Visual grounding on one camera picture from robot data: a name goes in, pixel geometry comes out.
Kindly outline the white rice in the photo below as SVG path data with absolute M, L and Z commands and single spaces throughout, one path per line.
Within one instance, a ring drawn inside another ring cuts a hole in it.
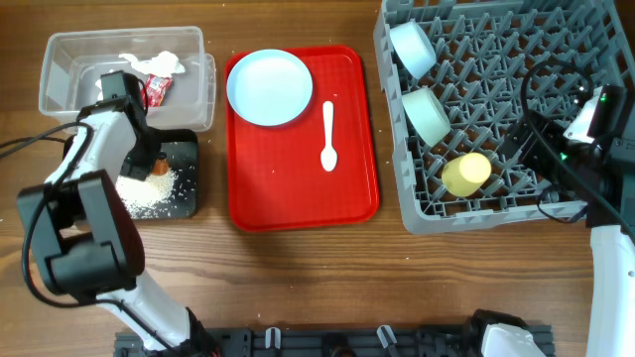
M 197 210 L 197 179 L 192 169 L 169 169 L 146 180 L 119 177 L 116 190 L 133 220 L 183 219 Z

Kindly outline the yellow plastic cup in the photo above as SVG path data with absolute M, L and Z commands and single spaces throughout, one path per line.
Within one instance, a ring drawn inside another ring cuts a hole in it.
M 469 153 L 449 161 L 442 171 L 446 190 L 457 197 L 467 197 L 489 179 L 491 163 L 482 154 Z

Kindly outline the large light blue plate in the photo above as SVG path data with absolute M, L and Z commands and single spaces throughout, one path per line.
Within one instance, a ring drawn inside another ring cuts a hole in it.
M 313 77 L 297 56 L 282 50 L 260 50 L 240 59 L 230 71 L 226 95 L 233 111 L 264 127 L 287 124 L 308 107 Z

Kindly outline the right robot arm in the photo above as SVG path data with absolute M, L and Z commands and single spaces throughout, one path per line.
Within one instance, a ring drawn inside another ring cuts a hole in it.
M 634 92 L 616 85 L 586 89 L 566 128 L 525 107 L 504 149 L 585 206 L 593 296 L 586 353 L 634 353 Z

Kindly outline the white plastic spoon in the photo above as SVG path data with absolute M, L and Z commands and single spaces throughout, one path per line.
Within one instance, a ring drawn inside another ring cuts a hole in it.
M 334 105 L 325 101 L 322 105 L 324 147 L 320 153 L 320 162 L 326 172 L 332 172 L 337 164 L 337 152 L 332 144 Z

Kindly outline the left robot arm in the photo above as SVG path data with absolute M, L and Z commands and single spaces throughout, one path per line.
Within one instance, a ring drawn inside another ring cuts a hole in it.
M 120 198 L 121 177 L 144 180 L 164 146 L 194 153 L 195 132 L 148 125 L 141 79 L 118 70 L 101 76 L 103 97 L 83 107 L 64 142 L 63 161 L 42 184 L 17 197 L 25 228 L 22 273 L 39 301 L 69 308 L 99 306 L 141 339 L 146 356 L 218 356 L 220 345 L 186 306 L 171 299 L 145 269 L 139 232 Z

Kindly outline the red sauce packet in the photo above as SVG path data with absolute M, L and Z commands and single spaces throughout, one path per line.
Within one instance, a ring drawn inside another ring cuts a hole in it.
M 150 74 L 141 89 L 142 104 L 146 107 L 160 107 L 174 80 Z

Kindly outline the orange carrot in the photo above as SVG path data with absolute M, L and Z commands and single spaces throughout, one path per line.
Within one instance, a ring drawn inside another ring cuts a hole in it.
M 152 168 L 152 174 L 155 176 L 165 175 L 169 170 L 169 165 L 166 159 L 157 159 Z

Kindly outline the light blue bowl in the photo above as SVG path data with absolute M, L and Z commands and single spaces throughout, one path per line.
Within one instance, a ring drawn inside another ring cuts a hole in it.
M 391 29 L 389 37 L 396 55 L 413 78 L 423 78 L 437 63 L 430 39 L 416 22 Z

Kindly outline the green bowl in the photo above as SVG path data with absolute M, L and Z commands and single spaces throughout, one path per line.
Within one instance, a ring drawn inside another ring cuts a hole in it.
M 417 134 L 428 146 L 435 146 L 450 132 L 445 110 L 428 87 L 404 94 L 402 103 Z

